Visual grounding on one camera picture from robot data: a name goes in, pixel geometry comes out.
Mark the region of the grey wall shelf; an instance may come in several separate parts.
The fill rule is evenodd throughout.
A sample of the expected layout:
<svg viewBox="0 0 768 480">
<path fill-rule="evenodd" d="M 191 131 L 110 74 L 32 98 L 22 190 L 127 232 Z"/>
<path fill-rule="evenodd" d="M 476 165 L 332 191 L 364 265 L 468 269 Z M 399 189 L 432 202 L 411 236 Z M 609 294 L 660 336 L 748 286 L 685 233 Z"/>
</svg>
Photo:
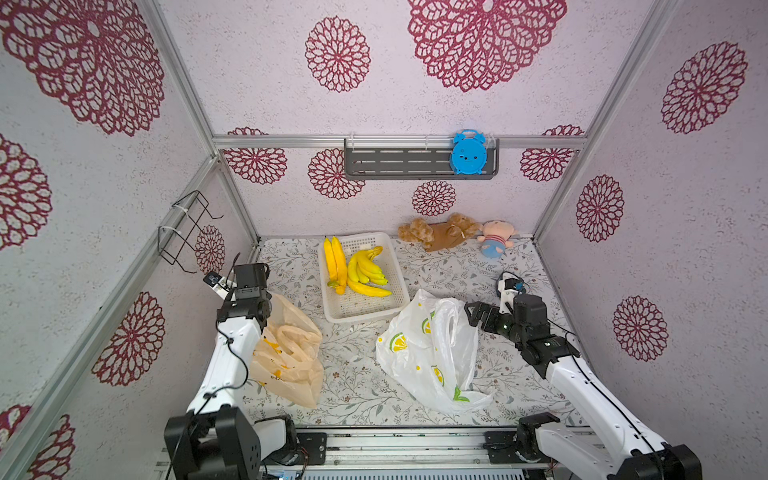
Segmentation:
<svg viewBox="0 0 768 480">
<path fill-rule="evenodd" d="M 491 180 L 499 172 L 498 149 L 487 150 L 479 174 L 457 174 L 451 148 L 372 148 L 344 141 L 343 169 L 348 180 Z"/>
</svg>

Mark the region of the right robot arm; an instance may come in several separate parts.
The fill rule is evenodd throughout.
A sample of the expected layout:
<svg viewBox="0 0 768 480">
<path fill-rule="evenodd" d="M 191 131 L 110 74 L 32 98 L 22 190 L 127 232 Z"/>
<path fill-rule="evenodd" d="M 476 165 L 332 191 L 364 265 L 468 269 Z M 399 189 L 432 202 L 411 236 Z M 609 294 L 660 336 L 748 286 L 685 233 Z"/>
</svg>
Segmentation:
<svg viewBox="0 0 768 480">
<path fill-rule="evenodd" d="M 501 306 L 465 305 L 471 326 L 512 342 L 523 360 L 562 393 L 595 440 L 569 430 L 550 412 L 523 417 L 513 437 L 491 445 L 527 462 L 553 460 L 581 479 L 700 479 L 703 467 L 686 445 L 648 428 L 589 369 L 566 334 L 552 332 L 541 297 L 511 296 Z"/>
</svg>

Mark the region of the brown teddy bear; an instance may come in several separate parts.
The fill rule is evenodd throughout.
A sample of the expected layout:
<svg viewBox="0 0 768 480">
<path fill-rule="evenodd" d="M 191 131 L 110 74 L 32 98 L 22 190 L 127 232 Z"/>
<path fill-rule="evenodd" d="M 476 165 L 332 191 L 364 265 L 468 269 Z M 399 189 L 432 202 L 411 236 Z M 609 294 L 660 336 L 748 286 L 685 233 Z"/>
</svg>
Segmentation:
<svg viewBox="0 0 768 480">
<path fill-rule="evenodd" d="M 481 229 L 481 224 L 472 218 L 453 213 L 445 222 L 428 223 L 424 218 L 417 218 L 398 227 L 398 238 L 405 242 L 418 243 L 426 252 L 435 252 L 455 248 L 473 238 Z"/>
</svg>

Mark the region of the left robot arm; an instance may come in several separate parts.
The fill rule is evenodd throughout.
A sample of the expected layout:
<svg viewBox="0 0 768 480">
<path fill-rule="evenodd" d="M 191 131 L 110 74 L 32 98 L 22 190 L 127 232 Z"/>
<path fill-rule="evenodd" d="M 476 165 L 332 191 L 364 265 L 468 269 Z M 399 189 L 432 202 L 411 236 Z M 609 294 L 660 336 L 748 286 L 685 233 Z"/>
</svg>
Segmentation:
<svg viewBox="0 0 768 480">
<path fill-rule="evenodd" d="M 242 410 L 251 357 L 272 313 L 264 263 L 232 267 L 234 285 L 224 289 L 216 312 L 215 348 L 204 379 L 185 414 L 164 430 L 170 457 L 167 477 L 176 479 L 260 479 L 266 460 L 299 457 L 290 417 L 253 422 Z"/>
</svg>

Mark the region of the orange-yellow banana bunch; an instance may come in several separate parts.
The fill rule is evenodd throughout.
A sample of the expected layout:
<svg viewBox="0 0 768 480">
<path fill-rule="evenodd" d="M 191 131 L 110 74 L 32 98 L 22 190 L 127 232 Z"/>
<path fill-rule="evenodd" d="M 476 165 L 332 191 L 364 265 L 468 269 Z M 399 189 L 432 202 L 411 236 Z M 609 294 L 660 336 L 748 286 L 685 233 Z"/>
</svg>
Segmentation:
<svg viewBox="0 0 768 480">
<path fill-rule="evenodd" d="M 340 240 L 336 236 L 325 238 L 323 251 L 328 271 L 327 285 L 337 295 L 343 295 L 346 291 L 348 273 L 346 257 Z"/>
</svg>

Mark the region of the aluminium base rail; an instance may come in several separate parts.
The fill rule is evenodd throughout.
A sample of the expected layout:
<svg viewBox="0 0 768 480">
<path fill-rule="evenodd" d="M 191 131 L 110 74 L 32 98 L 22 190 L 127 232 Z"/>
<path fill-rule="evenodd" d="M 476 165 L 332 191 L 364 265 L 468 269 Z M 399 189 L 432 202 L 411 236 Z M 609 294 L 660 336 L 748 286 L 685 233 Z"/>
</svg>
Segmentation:
<svg viewBox="0 0 768 480">
<path fill-rule="evenodd" d="M 480 465 L 564 467 L 580 479 L 667 479 L 665 441 L 636 422 L 613 421 L 605 434 L 579 431 L 552 414 L 515 428 L 298 429 L 286 417 L 175 417 L 163 432 L 177 479 L 260 479 L 270 465 L 406 469 Z"/>
</svg>

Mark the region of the green-yellow banana bunch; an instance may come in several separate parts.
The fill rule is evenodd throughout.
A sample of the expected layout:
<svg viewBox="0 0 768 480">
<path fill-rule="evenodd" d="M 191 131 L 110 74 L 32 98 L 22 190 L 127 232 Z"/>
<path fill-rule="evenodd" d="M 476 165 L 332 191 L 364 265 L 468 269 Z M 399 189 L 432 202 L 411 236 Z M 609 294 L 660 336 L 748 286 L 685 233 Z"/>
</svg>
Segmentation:
<svg viewBox="0 0 768 480">
<path fill-rule="evenodd" d="M 389 281 L 382 268 L 374 259 L 383 252 L 380 246 L 369 250 L 358 251 L 352 255 L 348 266 L 348 285 L 356 293 L 365 297 L 385 298 L 392 292 L 384 289 Z"/>
</svg>

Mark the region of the pink doll blue outfit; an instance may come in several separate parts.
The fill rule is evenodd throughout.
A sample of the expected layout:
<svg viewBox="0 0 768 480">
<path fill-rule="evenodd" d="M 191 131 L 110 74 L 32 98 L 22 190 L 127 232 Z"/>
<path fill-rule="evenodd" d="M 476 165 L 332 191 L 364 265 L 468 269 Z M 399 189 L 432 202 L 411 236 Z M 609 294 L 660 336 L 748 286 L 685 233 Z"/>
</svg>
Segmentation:
<svg viewBox="0 0 768 480">
<path fill-rule="evenodd" d="M 517 234 L 516 228 L 510 223 L 500 220 L 485 223 L 477 237 L 482 255 L 490 259 L 501 258 L 507 249 L 513 247 L 512 238 Z"/>
</svg>

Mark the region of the blue alarm clock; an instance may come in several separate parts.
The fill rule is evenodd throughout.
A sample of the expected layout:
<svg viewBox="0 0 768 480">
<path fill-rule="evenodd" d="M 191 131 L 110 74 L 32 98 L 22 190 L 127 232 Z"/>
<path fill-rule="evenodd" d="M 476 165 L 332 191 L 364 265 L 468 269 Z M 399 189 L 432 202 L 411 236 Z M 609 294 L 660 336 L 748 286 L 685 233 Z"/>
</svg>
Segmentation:
<svg viewBox="0 0 768 480">
<path fill-rule="evenodd" d="M 485 136 L 476 130 L 463 130 L 454 136 L 450 166 L 455 175 L 480 175 L 487 163 Z"/>
</svg>

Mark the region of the white perforated plastic basket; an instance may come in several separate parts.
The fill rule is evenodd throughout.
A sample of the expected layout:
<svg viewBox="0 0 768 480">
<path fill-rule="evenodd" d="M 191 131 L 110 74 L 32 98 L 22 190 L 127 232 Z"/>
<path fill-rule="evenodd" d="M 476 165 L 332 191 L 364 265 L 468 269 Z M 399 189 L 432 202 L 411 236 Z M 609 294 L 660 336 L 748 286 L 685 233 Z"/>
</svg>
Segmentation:
<svg viewBox="0 0 768 480">
<path fill-rule="evenodd" d="M 410 302 L 393 243 L 383 232 L 326 237 L 318 258 L 324 314 L 332 323 L 391 318 Z"/>
</svg>

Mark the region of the white plastic bag lemon print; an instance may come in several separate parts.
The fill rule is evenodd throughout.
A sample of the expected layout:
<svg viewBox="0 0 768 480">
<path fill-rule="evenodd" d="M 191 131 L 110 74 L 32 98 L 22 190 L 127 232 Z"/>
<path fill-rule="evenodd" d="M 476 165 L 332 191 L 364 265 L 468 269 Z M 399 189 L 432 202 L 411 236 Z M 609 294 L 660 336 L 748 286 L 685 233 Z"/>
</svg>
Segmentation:
<svg viewBox="0 0 768 480">
<path fill-rule="evenodd" d="M 465 303 L 420 289 L 376 341 L 376 362 L 423 406 L 446 415 L 489 407 L 493 393 L 473 388 L 479 331 Z"/>
</svg>

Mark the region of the beige plastic bag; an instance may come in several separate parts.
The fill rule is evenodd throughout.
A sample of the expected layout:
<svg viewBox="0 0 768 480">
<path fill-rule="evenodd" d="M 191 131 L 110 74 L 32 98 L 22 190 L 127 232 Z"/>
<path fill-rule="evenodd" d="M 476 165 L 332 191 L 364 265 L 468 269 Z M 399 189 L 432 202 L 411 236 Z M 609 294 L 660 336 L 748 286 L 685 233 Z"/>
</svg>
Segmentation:
<svg viewBox="0 0 768 480">
<path fill-rule="evenodd" d="M 271 299 L 272 313 L 254 348 L 249 379 L 300 407 L 314 409 L 324 383 L 319 352 L 322 332 L 282 295 Z"/>
</svg>

